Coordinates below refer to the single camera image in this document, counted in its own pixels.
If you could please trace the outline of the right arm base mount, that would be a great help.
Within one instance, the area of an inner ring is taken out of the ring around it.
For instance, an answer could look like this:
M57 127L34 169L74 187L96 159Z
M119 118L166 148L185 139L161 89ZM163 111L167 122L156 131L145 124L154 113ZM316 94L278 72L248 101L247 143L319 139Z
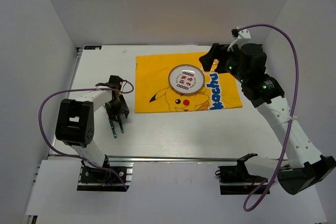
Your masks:
M221 195L249 195L265 178L254 176L236 166L219 166L215 172Z

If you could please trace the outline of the yellow pikachu cloth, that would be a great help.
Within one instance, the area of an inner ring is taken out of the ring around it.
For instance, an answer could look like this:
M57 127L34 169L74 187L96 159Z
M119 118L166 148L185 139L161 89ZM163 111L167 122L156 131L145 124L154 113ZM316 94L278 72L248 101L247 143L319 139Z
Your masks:
M214 63L204 73L205 83L195 94L180 94L170 86L169 74L177 66L191 65L202 69L203 52L149 55L136 58L135 112L163 113L233 109L243 106L235 79L215 72Z

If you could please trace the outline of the round patterned plate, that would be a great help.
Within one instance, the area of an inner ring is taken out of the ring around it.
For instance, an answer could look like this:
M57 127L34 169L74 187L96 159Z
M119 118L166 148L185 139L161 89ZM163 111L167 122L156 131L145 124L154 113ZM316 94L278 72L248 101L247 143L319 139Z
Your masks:
M203 72L193 65L179 65L169 73L169 84L171 88L181 94L195 94L205 84Z

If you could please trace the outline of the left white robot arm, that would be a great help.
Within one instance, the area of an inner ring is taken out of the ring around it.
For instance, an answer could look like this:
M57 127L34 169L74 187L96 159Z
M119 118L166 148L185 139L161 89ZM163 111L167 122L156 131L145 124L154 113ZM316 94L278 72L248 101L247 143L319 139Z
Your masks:
M128 92L124 86L129 81L119 76L110 76L108 82L97 83L93 90L87 90L76 99L61 101L56 125L56 139L70 146L83 161L93 168L93 176L101 182L110 178L111 168L106 155L94 141L94 113L104 108L112 133L117 137L113 123L119 124L123 133L121 116L128 117L130 111L123 97Z

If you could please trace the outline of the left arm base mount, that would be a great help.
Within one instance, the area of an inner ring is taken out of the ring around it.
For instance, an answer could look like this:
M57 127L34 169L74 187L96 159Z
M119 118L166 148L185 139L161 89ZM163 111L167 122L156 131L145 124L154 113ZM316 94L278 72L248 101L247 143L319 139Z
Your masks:
M130 186L133 163L110 162L110 169L114 170L125 183L126 187L113 172L97 169L81 162L77 191L126 192Z

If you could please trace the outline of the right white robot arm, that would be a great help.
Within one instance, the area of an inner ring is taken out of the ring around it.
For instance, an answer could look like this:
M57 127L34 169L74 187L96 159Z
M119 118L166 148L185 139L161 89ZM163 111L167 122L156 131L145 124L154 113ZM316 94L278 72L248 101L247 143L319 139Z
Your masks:
M239 81L244 96L266 119L282 144L268 184L277 180L287 193L295 195L327 177L335 169L335 159L323 156L294 118L299 77L295 77L293 103L289 105L279 82L266 74L267 55L262 46L249 42L248 28L232 29L235 40L228 47L214 43L199 61L205 71L210 71L214 60L218 60L215 72L229 73Z

